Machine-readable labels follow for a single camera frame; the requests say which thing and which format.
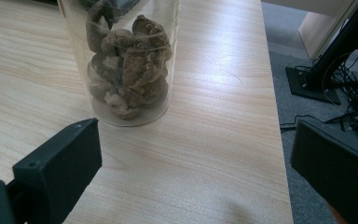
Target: transparent cylinder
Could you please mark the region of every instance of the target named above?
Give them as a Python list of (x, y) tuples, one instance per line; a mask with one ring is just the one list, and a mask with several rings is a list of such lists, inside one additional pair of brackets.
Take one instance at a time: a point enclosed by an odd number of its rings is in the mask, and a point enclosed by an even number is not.
[(90, 104), (118, 126), (158, 119), (172, 94), (181, 0), (59, 0)]

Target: floor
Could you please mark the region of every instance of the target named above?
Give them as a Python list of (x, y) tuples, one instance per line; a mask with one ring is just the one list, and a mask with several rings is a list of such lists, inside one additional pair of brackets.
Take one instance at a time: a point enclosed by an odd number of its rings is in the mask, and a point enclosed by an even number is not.
[[(308, 57), (308, 54), (305, 50), (305, 47), (301, 41), (301, 37), (298, 33), (298, 28), (301, 24), (301, 22), (304, 20), (304, 18), (307, 15), (306, 11), (301, 11), (293, 8), (288, 7), (280, 7), (275, 6), (268, 3), (262, 3), (263, 8), (263, 14), (264, 14), (264, 21), (266, 26), (266, 33), (267, 33), (267, 41), (268, 41), (268, 49), (269, 51), (273, 53), (283, 54), (286, 56), (291, 56), (293, 58), (297, 59), (303, 59), (303, 60), (310, 60)], [(355, 62), (355, 59), (358, 56), (358, 51), (355, 51), (350, 58), (348, 59), (348, 65), (351, 65)], [(358, 60), (354, 64), (353, 68), (351, 69), (354, 73), (358, 73)], [(330, 111), (327, 107), (324, 112), (324, 107), (318, 106), (319, 110), (321, 110), (321, 114), (328, 114), (328, 111)], [(292, 135), (283, 135), (282, 138), (293, 138)], [(285, 139), (282, 140), (283, 147), (290, 147), (285, 146)], [(293, 178), (293, 174), (288, 174), (288, 178)], [(301, 193), (308, 193), (310, 191), (304, 190), (304, 185), (300, 183), (301, 181), (297, 182), (292, 180), (291, 185), (291, 194), (295, 192), (296, 194)], [(307, 197), (317, 197), (318, 195), (307, 195), (307, 196), (301, 196), (297, 195), (298, 197), (293, 198), (291, 196), (292, 200), (292, 208), (294, 212), (294, 220), (295, 223), (334, 223), (334, 219), (328, 216), (321, 216), (324, 218), (318, 219), (318, 217), (313, 217), (313, 215), (317, 216), (317, 214), (320, 213), (321, 206), (324, 206), (324, 202), (320, 203), (315, 201), (313, 202), (301, 202), (301, 200), (296, 200), (296, 198), (307, 198)], [(310, 219), (307, 219), (309, 217), (314, 218), (316, 222), (310, 221)]]
[[(269, 50), (299, 59), (309, 59), (298, 32), (307, 12), (269, 3), (262, 3), (262, 8)], [(348, 64), (354, 63), (357, 56), (358, 50), (350, 56)], [(351, 70), (358, 72), (358, 60)]]

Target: wood grain tabletop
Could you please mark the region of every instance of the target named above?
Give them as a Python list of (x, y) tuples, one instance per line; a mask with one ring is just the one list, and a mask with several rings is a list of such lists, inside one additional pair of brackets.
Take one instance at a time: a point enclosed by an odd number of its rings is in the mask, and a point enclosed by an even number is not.
[[(100, 120), (103, 167), (65, 223), (293, 222), (261, 2), (183, 0), (179, 23), (167, 112)], [(0, 0), (0, 179), (93, 117), (58, 7)]]

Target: screw hole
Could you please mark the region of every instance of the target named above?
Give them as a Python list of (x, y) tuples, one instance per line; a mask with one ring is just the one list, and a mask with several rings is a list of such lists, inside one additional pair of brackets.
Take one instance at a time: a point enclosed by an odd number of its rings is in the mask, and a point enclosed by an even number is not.
[(27, 166), (28, 166), (28, 167), (34, 167), (34, 166), (36, 166), (36, 162), (31, 161), (30, 163), (28, 163)]

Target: black metal stand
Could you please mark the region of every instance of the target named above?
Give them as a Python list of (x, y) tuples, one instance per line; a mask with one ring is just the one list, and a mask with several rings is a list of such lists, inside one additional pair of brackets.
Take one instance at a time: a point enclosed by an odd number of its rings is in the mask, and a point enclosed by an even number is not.
[(323, 91), (322, 85), (319, 90), (308, 89), (305, 80), (307, 72), (300, 71), (291, 67), (286, 67), (286, 75), (287, 79), (289, 80), (290, 92), (293, 95), (303, 96), (318, 101), (341, 105), (341, 101), (339, 100), (337, 93), (334, 89), (326, 89), (325, 91)]

